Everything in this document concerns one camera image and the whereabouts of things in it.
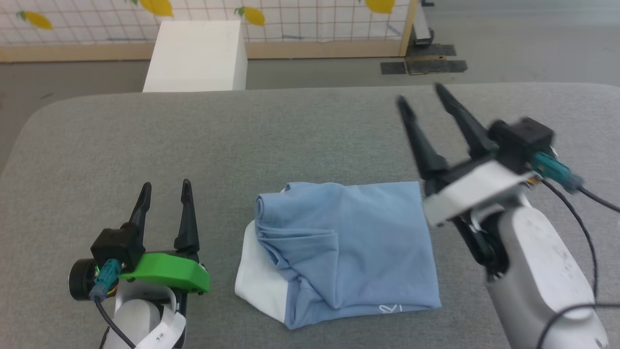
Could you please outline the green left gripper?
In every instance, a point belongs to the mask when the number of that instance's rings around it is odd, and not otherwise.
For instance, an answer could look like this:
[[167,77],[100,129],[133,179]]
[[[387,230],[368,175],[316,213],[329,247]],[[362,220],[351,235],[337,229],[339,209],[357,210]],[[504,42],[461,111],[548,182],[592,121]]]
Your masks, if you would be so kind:
[[[122,247],[128,254],[144,254],[143,246],[146,214],[150,208],[152,185],[144,183],[129,221],[121,225]],[[200,250],[199,232],[189,179],[183,180],[180,201],[183,205],[180,227],[173,247],[180,254],[195,255]],[[74,263],[68,276],[68,289],[76,301],[89,301],[89,292],[99,267],[94,259],[82,259]],[[210,291],[210,275],[197,261],[165,253],[147,253],[133,272],[122,272],[113,284],[107,298],[113,297],[120,289],[120,281],[142,281],[153,285],[166,286],[173,290],[203,294]]]

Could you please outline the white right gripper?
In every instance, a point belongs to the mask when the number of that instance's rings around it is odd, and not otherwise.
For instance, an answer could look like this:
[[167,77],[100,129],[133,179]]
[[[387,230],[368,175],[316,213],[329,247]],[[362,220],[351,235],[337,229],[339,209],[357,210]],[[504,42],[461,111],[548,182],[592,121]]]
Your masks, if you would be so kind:
[[[487,128],[446,86],[437,82],[434,90],[461,131],[470,159],[494,159],[499,146],[489,139]],[[442,176],[449,169],[447,160],[434,150],[403,95],[397,97],[397,108],[424,181],[427,197],[423,209],[428,225],[452,223],[490,279],[529,283],[532,276],[525,252],[527,243],[521,240],[532,221],[532,208],[524,195],[526,177],[490,161],[443,188]]]

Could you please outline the light blue polo shirt white collar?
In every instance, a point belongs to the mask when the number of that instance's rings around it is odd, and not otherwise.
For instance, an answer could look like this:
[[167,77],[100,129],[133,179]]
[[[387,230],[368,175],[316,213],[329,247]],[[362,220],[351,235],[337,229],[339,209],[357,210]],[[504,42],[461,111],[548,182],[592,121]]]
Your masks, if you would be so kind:
[[440,309],[417,182],[292,182],[255,201],[234,291],[295,330]]

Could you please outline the large black floor tape patch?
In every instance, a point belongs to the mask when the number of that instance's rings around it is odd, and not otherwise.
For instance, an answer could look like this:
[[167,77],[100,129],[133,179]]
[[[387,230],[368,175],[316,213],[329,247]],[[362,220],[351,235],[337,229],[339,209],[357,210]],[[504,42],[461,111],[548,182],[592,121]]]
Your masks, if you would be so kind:
[[410,75],[463,73],[468,69],[467,62],[450,60],[450,57],[456,56],[454,45],[431,44],[409,47],[404,59]]

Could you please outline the metal partition foot with caster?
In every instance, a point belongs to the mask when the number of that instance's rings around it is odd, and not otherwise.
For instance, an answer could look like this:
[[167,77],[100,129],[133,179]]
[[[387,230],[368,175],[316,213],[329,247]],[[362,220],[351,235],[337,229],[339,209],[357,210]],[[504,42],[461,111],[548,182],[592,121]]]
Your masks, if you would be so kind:
[[428,47],[434,41],[434,31],[428,26],[424,10],[435,7],[434,0],[417,0],[416,13],[413,21],[413,42],[416,47]]

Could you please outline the white rectangular box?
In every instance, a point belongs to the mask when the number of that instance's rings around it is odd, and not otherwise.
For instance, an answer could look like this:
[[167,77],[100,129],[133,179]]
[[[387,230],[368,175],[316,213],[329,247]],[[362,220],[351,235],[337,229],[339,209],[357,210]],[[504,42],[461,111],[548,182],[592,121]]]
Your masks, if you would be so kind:
[[166,21],[159,27],[142,92],[244,90],[247,69],[240,21]]

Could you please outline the lemon print grid partition screen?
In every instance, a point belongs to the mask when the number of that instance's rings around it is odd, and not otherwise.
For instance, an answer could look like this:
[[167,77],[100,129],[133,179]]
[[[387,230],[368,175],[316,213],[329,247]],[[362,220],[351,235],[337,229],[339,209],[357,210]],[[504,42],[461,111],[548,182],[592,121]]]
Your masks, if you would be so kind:
[[151,58],[164,23],[237,21],[250,59],[403,57],[420,0],[0,0],[0,63]]

